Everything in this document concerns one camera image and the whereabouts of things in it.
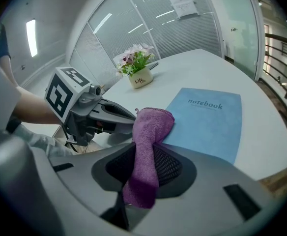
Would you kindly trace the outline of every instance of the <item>person's arm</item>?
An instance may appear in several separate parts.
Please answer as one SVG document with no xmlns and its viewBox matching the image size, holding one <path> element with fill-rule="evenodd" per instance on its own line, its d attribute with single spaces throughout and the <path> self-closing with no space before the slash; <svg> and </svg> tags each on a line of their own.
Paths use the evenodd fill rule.
<svg viewBox="0 0 287 236">
<path fill-rule="evenodd" d="M 15 117 L 21 121 L 30 123 L 60 124 L 60 120 L 49 108 L 44 99 L 23 89 L 16 82 L 11 69 L 10 55 L 4 25 L 0 25 L 0 67 L 11 83 L 21 93 L 21 98 L 13 111 L 13 115 Z"/>
<path fill-rule="evenodd" d="M 9 56 L 0 58 L 0 66 L 11 83 L 16 86 L 16 89 L 21 94 L 21 98 L 13 111 L 15 117 L 29 123 L 60 124 L 60 120 L 44 99 L 18 86 L 11 71 Z"/>
</svg>

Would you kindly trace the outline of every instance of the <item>ceiling light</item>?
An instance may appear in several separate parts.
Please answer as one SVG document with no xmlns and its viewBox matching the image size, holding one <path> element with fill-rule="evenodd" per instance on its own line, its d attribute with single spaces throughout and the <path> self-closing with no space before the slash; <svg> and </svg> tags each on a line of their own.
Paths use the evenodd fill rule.
<svg viewBox="0 0 287 236">
<path fill-rule="evenodd" d="M 109 13 L 108 15 L 105 16 L 105 18 L 99 23 L 99 25 L 94 29 L 94 33 L 97 33 L 98 30 L 101 28 L 101 26 L 103 26 L 103 24 L 109 19 L 109 17 L 111 17 L 112 14 Z"/>
<path fill-rule="evenodd" d="M 35 55 L 37 55 L 36 40 L 35 40 L 35 19 L 27 22 L 26 27 L 27 27 L 27 37 L 28 37 L 30 53 L 31 56 L 34 57 Z"/>
<path fill-rule="evenodd" d="M 131 31 L 129 31 L 128 33 L 131 33 L 133 30 L 135 30 L 135 29 L 137 29 L 137 28 L 139 28 L 140 26 L 143 26 L 144 24 L 141 24 L 141 25 L 139 25 L 139 26 L 137 26 L 137 27 L 135 27 L 135 28 L 133 28 Z"/>
<path fill-rule="evenodd" d="M 148 32 L 148 31 L 150 31 L 150 30 L 153 30 L 153 28 L 151 28 L 151 29 L 149 29 L 149 30 L 145 31 L 143 34 L 145 34 L 146 32 Z"/>
<path fill-rule="evenodd" d="M 170 11 L 168 11 L 168 12 L 166 12 L 166 13 L 163 13 L 163 14 L 161 14 L 161 15 L 159 15 L 159 16 L 156 16 L 155 18 L 161 17 L 161 16 L 166 15 L 166 14 L 169 14 L 169 13 L 171 13 L 171 12 L 174 12 L 174 10 L 170 10 Z"/>
</svg>

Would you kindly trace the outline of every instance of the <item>white table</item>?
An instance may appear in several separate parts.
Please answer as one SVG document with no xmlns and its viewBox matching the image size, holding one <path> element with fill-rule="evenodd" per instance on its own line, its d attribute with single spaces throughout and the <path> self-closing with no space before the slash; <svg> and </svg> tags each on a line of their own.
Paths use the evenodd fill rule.
<svg viewBox="0 0 287 236">
<path fill-rule="evenodd" d="M 103 97 L 136 115 L 135 108 L 166 109 L 181 88 L 240 94 L 242 132 L 234 165 L 255 180 L 287 167 L 287 128 L 280 114 L 256 83 L 235 66 L 198 49 L 162 59 L 151 72 L 154 80 L 149 85 L 132 89 L 125 77 Z M 93 140 L 108 148 L 130 141 L 124 137 L 102 133 Z"/>
</svg>

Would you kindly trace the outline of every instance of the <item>microfiber cloth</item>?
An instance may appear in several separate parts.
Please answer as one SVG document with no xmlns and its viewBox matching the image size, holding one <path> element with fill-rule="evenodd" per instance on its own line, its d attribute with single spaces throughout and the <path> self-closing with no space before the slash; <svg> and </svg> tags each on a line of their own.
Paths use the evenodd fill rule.
<svg viewBox="0 0 287 236">
<path fill-rule="evenodd" d="M 134 169 L 123 188 L 126 203 L 140 208 L 153 207 L 159 180 L 152 145 L 161 143 L 173 124 L 174 117 L 163 109 L 144 108 L 137 113 L 133 126 L 133 142 L 136 143 Z"/>
</svg>

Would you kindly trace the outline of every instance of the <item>green leaves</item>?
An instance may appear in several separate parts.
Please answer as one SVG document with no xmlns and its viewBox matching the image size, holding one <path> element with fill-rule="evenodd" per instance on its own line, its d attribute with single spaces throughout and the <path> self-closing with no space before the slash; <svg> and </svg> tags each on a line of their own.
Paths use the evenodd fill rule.
<svg viewBox="0 0 287 236">
<path fill-rule="evenodd" d="M 151 54 L 146 57 L 144 54 L 145 53 L 142 51 L 134 53 L 133 63 L 126 63 L 124 66 L 122 66 L 121 73 L 128 74 L 132 77 L 134 73 L 144 69 L 148 64 L 149 58 L 151 57 Z"/>
</svg>

